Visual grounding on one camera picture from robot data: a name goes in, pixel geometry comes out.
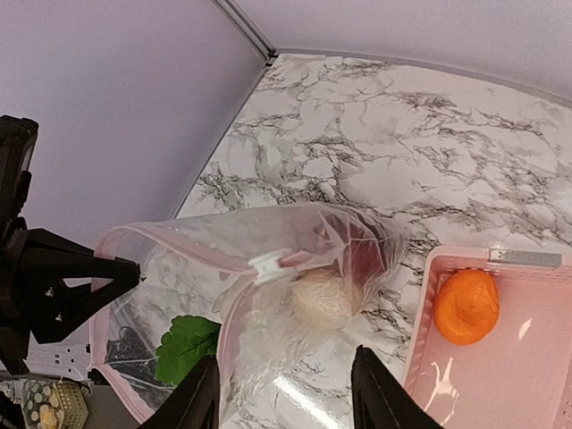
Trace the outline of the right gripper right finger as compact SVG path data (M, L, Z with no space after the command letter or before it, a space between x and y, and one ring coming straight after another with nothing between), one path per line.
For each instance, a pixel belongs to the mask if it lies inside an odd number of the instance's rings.
M375 353L362 345L351 368L351 390L355 429L442 429Z

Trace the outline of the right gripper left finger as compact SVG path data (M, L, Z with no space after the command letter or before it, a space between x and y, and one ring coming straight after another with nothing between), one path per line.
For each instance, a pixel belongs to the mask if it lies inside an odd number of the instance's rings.
M217 429L220 374L214 356L202 357L141 429Z

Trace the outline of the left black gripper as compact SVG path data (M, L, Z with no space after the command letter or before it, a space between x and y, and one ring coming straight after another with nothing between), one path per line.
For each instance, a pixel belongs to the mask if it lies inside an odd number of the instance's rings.
M39 344L63 341L97 311L138 286L140 266L94 251L45 229L27 230L21 210L38 124L1 117L1 362L11 375L25 364L32 331ZM18 272L24 251L24 308Z

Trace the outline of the white knitted vegetable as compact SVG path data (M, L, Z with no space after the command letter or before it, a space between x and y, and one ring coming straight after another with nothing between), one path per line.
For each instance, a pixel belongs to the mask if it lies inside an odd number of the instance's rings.
M156 349L156 380L178 386L206 356L215 356L221 325L197 315L173 318Z

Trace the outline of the yellow knitted fruit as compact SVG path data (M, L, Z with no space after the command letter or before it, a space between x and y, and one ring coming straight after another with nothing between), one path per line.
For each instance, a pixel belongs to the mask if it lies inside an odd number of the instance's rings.
M291 305L299 321L323 332L343 328L363 297L360 286L334 269L304 271L291 285Z

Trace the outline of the orange knitted fruit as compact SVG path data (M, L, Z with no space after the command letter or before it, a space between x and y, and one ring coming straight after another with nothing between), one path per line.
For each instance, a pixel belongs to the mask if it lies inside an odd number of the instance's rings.
M497 324L499 292L494 278L479 270L453 274L439 289L433 320L449 342L467 346L479 342Z

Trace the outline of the clear zip top bag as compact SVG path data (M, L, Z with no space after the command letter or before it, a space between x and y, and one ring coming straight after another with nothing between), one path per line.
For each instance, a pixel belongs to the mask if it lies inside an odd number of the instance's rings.
M333 226L368 224L379 231L387 271L364 289L358 315L393 276L408 242L386 219L348 206L297 203L162 223L132 223L100 239L99 257L139 264L133 290L89 323L91 365L133 417L149 419L176 386L156 380L156 349L174 317L219 323L216 359L220 417L229 419L258 391L336 333L301 323L291 285L304 271L332 269L345 245Z

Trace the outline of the pink plastic basket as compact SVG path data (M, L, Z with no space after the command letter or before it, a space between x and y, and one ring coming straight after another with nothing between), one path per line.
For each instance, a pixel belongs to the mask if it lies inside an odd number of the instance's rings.
M447 341L433 321L456 272L492 275L500 318L476 344ZM403 386L445 428L571 426L571 257L440 246L428 256Z

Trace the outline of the dark red knitted beet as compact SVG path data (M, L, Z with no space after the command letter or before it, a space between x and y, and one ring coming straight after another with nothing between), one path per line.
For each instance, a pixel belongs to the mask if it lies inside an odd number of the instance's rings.
M345 248L332 264L333 272L360 290L387 271L385 237L372 225L338 223L333 226Z

